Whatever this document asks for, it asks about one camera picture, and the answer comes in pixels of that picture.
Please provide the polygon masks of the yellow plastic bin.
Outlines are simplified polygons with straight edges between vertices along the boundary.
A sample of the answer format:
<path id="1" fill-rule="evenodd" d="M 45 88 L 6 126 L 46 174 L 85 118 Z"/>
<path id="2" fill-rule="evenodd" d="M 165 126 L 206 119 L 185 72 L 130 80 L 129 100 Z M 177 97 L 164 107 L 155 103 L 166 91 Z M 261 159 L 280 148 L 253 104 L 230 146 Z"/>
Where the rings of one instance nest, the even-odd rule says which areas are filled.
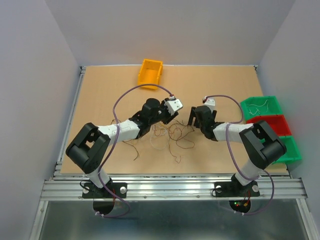
<path id="1" fill-rule="evenodd" d="M 163 61 L 144 59 L 138 73 L 137 84 L 142 88 L 157 90 L 163 73 Z"/>

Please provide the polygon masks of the near green plastic bin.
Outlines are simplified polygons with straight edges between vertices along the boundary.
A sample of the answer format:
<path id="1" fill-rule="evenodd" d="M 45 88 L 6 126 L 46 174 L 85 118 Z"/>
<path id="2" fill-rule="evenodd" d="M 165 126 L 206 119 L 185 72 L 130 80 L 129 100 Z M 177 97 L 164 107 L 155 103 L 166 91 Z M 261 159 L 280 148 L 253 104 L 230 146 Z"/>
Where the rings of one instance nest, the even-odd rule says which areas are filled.
<path id="1" fill-rule="evenodd" d="M 292 164 L 301 161 L 302 156 L 295 139 L 291 135 L 279 138 L 286 146 L 286 153 L 272 164 Z"/>

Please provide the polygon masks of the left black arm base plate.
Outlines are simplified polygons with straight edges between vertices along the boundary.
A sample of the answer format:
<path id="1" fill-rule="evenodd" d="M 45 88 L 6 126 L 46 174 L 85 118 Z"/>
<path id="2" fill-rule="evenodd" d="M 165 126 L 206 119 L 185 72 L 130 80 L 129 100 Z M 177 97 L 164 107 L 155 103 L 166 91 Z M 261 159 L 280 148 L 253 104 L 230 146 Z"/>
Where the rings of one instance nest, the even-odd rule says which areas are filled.
<path id="1" fill-rule="evenodd" d="M 98 188 L 91 181 L 80 182 L 83 199 L 111 199 L 114 196 L 104 187 Z M 108 189 L 118 197 L 125 199 L 127 197 L 128 184 L 125 182 L 112 182 L 106 185 Z"/>

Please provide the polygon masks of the red plastic bin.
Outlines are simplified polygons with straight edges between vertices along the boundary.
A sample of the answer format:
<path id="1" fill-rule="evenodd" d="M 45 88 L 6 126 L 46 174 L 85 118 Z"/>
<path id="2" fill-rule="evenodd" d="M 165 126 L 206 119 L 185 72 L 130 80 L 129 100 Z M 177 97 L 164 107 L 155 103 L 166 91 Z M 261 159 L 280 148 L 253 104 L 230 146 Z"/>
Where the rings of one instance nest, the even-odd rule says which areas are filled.
<path id="1" fill-rule="evenodd" d="M 291 130 L 283 114 L 259 115 L 246 120 L 247 124 L 266 121 L 278 136 L 291 136 Z"/>

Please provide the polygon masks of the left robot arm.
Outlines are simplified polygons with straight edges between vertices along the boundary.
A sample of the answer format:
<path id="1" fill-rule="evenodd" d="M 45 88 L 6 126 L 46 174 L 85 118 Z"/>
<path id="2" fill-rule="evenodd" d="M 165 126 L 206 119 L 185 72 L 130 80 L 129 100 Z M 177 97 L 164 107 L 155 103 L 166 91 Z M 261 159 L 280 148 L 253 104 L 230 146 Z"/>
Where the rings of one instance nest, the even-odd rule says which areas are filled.
<path id="1" fill-rule="evenodd" d="M 182 102 L 174 96 L 163 101 L 149 98 L 141 110 L 120 123 L 105 126 L 86 123 L 68 145 L 65 154 L 94 184 L 95 193 L 106 197 L 111 193 L 111 178 L 101 165 L 108 147 L 114 149 L 118 142 L 139 139 L 156 123 L 168 124 L 182 108 Z"/>

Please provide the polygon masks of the green plastic bin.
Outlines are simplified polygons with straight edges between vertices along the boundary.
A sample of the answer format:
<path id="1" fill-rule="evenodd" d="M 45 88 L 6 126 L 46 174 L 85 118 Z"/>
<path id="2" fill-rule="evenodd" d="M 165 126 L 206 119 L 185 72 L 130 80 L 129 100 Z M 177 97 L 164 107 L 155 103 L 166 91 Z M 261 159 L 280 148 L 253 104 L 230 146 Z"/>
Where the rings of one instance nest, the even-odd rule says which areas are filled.
<path id="1" fill-rule="evenodd" d="M 240 105 L 245 121 L 259 116 L 283 114 L 276 96 L 253 96 L 243 100 Z"/>
<path id="2" fill-rule="evenodd" d="M 279 138 L 286 146 L 286 153 L 272 164 L 292 164 L 301 161 L 302 156 L 295 139 L 291 135 Z"/>

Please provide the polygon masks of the aluminium mounting rail frame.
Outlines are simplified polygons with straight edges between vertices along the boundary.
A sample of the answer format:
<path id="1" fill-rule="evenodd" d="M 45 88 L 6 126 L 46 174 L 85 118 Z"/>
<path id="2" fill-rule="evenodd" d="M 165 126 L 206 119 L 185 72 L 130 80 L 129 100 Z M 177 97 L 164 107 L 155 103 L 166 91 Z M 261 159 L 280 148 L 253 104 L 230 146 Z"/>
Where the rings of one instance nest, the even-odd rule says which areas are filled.
<path id="1" fill-rule="evenodd" d="M 53 177 L 44 182 L 32 240 L 315 240 L 303 181 L 288 172 L 259 180 L 254 205 L 266 210 L 245 217 L 227 210 L 225 198 L 212 197 L 224 173 L 115 174 L 128 183 L 131 212 L 123 218 L 94 216 L 81 196 L 79 174 L 61 173 L 59 157 Z"/>

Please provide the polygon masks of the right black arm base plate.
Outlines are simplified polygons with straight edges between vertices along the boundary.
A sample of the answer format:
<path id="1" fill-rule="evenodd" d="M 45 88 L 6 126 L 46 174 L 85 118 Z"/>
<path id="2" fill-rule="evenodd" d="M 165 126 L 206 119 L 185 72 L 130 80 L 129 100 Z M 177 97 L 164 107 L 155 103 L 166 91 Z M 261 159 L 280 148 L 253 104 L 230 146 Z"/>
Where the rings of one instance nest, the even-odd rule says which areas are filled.
<path id="1" fill-rule="evenodd" d="M 211 195 L 216 198 L 259 197 L 258 183 L 253 181 L 245 186 L 232 181 L 215 182 Z"/>

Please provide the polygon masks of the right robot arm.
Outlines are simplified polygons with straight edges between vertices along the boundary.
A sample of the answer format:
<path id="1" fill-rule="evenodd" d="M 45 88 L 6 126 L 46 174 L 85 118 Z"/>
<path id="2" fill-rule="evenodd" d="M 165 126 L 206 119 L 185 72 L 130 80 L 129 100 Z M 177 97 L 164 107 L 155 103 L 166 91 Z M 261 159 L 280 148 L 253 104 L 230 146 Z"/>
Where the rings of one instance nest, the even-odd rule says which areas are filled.
<path id="1" fill-rule="evenodd" d="M 217 111 L 208 106 L 193 106 L 190 110 L 188 125 L 200 129 L 209 140 L 225 141 L 234 164 L 230 142 L 243 144 L 248 155 L 248 161 L 231 177 L 231 181 L 220 184 L 216 188 L 216 196 L 242 195 L 250 191 L 252 184 L 260 174 L 272 163 L 287 153 L 285 143 L 278 137 L 270 125 L 260 120 L 256 123 L 235 124 L 215 121 Z"/>

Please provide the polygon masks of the far green plastic bin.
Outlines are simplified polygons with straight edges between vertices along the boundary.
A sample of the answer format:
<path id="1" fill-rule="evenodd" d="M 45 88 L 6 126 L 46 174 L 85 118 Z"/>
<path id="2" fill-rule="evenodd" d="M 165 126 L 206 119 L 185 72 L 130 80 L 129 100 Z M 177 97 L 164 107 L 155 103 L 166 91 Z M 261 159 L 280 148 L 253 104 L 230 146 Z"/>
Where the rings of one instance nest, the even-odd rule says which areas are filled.
<path id="1" fill-rule="evenodd" d="M 240 105 L 245 121 L 259 116 L 283 114 L 276 96 L 253 96 L 243 100 Z"/>

